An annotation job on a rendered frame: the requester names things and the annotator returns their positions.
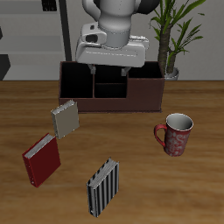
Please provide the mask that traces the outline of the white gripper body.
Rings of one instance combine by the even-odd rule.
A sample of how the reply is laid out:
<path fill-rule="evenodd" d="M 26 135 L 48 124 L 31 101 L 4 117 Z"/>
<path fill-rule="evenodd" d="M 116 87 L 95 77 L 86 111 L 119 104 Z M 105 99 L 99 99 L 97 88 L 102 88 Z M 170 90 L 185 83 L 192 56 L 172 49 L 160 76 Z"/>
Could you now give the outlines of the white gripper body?
<path fill-rule="evenodd" d="M 142 67 L 149 40 L 143 36 L 129 36 L 129 43 L 121 49 L 109 49 L 101 44 L 87 43 L 79 38 L 75 59 L 79 63 L 118 67 Z"/>

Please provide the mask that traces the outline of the dark brown desk caddy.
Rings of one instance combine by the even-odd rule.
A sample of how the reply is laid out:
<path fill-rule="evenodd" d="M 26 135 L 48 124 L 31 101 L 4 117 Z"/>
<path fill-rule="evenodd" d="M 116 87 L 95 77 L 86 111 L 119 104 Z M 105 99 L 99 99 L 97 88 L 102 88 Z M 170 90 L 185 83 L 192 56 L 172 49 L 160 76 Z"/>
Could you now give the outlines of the dark brown desk caddy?
<path fill-rule="evenodd" d="M 156 61 L 131 68 L 121 75 L 119 66 L 60 63 L 59 104 L 70 100 L 81 113 L 155 113 L 161 110 L 165 78 Z"/>

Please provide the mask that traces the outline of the grey book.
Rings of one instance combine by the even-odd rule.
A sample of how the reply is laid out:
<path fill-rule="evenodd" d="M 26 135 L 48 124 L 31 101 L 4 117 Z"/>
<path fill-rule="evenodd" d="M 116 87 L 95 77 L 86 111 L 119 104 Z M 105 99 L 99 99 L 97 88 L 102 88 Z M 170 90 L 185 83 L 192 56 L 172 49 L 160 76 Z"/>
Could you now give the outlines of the grey book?
<path fill-rule="evenodd" d="M 58 139 L 80 127 L 77 103 L 73 100 L 51 111 L 55 136 Z"/>

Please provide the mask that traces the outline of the red book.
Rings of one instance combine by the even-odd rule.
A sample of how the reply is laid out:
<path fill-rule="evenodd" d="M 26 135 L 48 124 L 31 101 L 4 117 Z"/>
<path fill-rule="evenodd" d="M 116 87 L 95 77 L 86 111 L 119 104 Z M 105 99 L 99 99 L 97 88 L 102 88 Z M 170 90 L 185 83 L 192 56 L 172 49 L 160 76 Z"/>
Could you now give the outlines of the red book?
<path fill-rule="evenodd" d="M 45 134 L 22 157 L 31 184 L 39 187 L 60 167 L 56 137 Z"/>

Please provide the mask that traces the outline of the black and white striped book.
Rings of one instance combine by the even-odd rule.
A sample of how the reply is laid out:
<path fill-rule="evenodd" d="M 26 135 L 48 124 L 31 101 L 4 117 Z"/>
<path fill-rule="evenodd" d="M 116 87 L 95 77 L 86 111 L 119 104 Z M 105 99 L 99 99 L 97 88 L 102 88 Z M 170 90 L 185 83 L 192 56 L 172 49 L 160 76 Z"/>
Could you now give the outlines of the black and white striped book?
<path fill-rule="evenodd" d="M 86 186 L 88 211 L 98 217 L 119 190 L 119 163 L 109 158 Z"/>

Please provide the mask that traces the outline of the green pot plant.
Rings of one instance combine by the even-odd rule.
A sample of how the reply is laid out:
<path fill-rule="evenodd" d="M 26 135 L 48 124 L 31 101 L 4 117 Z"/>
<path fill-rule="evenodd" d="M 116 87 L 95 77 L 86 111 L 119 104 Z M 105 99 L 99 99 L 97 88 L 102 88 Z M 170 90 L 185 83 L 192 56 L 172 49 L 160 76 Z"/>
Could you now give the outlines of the green pot plant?
<path fill-rule="evenodd" d="M 157 23 L 153 29 L 159 42 L 157 61 L 159 62 L 164 79 L 176 81 L 179 77 L 179 70 L 175 67 L 176 57 L 179 53 L 186 54 L 186 46 L 194 40 L 202 39 L 198 36 L 200 24 L 187 31 L 192 19 L 182 24 L 179 21 L 196 7 L 202 5 L 206 0 L 186 0 L 178 9 L 177 0 L 159 0 L 160 11 L 155 10 L 156 16 L 150 20 Z"/>

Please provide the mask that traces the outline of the red patterned mug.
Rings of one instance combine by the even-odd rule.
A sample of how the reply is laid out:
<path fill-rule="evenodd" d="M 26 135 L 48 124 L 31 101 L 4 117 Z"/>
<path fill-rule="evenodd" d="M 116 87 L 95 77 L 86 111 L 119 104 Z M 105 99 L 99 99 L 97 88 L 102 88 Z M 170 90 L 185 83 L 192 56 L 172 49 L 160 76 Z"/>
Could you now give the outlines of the red patterned mug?
<path fill-rule="evenodd" d="M 171 157 L 179 157 L 184 151 L 193 128 L 193 120 L 180 113 L 166 117 L 166 124 L 158 124 L 154 128 L 154 137 L 163 146 L 164 152 Z M 158 137 L 158 130 L 164 130 L 164 141 Z"/>

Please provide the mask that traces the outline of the grey wall shelf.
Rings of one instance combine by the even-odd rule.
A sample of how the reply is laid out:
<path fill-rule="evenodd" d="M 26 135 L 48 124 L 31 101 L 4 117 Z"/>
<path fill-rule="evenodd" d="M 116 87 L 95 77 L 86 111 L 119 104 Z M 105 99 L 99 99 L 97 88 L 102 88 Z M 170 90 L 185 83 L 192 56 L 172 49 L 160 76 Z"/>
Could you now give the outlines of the grey wall shelf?
<path fill-rule="evenodd" d="M 56 81 L 71 59 L 67 0 L 0 0 L 0 81 Z"/>

